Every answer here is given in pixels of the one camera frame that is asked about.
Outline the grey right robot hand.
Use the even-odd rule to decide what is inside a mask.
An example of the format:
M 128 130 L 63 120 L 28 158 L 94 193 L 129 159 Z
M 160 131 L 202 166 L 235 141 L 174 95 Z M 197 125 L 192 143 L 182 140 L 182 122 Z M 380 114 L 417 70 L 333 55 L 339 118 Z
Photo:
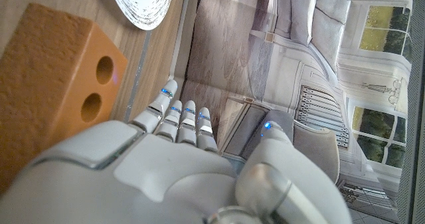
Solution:
M 107 121 L 32 160 L 1 197 L 2 223 L 350 223 L 338 162 L 293 143 L 268 118 L 236 171 L 219 154 L 207 108 L 170 80 L 131 122 Z

